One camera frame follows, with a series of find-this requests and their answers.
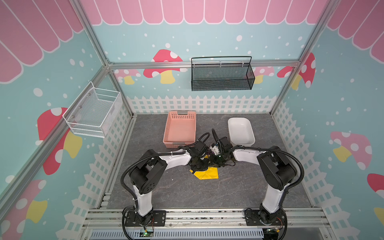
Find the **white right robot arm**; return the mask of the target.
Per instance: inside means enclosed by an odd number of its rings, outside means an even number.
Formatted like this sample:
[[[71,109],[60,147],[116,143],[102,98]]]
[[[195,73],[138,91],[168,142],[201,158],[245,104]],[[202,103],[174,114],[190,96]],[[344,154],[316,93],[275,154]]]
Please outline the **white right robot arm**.
[[[228,161],[234,164],[246,162],[261,168],[268,184],[265,197],[257,210],[244,210],[247,226],[265,226],[265,240],[282,240],[287,234],[288,218],[283,202],[289,189],[297,186],[304,178],[304,167],[300,161],[277,146],[255,148],[242,145],[232,146],[220,139],[214,129],[212,134],[218,153],[212,164],[224,166]]]

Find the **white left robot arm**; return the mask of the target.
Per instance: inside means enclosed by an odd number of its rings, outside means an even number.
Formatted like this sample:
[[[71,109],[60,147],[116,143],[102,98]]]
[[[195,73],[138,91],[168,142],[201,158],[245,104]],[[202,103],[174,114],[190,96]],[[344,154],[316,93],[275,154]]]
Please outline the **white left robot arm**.
[[[158,212],[153,208],[152,191],[166,170],[190,166],[192,173],[195,174],[209,169],[209,160],[205,158],[208,151],[205,141],[210,135],[210,133],[204,133],[194,143],[179,146],[173,152],[157,153],[154,150],[148,150],[122,173],[120,184],[134,200],[133,207],[125,207],[122,211],[122,229],[127,239],[132,239],[127,231],[128,226],[138,224],[143,227],[147,236],[147,226],[155,225]]]

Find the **yellow paper napkin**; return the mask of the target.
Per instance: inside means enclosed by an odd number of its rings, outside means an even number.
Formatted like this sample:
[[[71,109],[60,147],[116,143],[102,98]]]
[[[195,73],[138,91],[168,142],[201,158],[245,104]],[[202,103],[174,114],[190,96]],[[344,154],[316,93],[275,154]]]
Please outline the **yellow paper napkin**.
[[[209,168],[206,171],[192,171],[190,172],[197,177],[199,180],[214,180],[219,178],[218,168],[210,167],[210,156],[207,155],[204,158],[209,159]]]

